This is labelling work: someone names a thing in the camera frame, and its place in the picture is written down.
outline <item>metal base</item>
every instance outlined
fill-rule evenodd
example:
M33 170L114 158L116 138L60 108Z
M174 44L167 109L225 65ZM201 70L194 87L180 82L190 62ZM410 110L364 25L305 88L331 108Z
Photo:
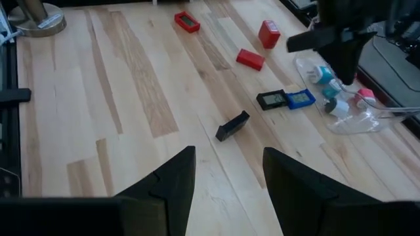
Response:
M48 18L37 24L25 17L20 7L16 7L9 14L9 22L12 26L22 30L27 37L48 37L60 33L66 26L64 13L60 8L44 3Z

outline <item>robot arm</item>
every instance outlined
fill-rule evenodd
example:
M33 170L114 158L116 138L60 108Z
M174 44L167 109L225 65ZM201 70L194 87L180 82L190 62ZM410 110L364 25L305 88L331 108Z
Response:
M376 34L367 32L375 22L386 20L385 35L394 37L393 25L410 13L419 0L318 0L320 23L314 30L287 40L289 52L314 49L338 78L351 85L363 46Z

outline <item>red rectangular object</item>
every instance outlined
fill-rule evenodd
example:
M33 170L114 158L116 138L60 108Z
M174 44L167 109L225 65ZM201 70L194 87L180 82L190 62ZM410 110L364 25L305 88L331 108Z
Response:
M188 33L198 31L200 29L200 23L187 12L180 12L175 14L175 22Z
M280 37L280 31L272 20L262 22L258 38L265 49L273 49Z
M249 66L250 68L256 69L257 71L260 71L263 67L265 58L253 52L249 52L248 50L241 49L238 57L236 58L236 61Z

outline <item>clear plastic bag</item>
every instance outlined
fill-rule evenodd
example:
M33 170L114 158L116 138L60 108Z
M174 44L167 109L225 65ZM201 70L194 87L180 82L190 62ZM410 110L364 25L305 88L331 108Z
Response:
M329 65L313 50L298 52L294 63L304 84L314 95L315 106L326 127L335 134L377 132L419 113L419 108L386 108L378 101L367 99L358 93L362 86L357 82L351 86L340 84ZM314 76L320 76L316 71L320 66L331 71L335 83L314 83L317 81ZM328 93L331 89L337 94Z

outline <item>blue digital thermometer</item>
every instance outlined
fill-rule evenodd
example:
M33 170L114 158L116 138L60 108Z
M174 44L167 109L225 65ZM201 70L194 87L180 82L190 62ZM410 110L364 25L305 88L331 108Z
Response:
M304 108L306 106L312 105L316 101L315 97L309 92L308 89L302 90L300 92L287 93L286 98L288 101L287 106L289 106L289 109Z

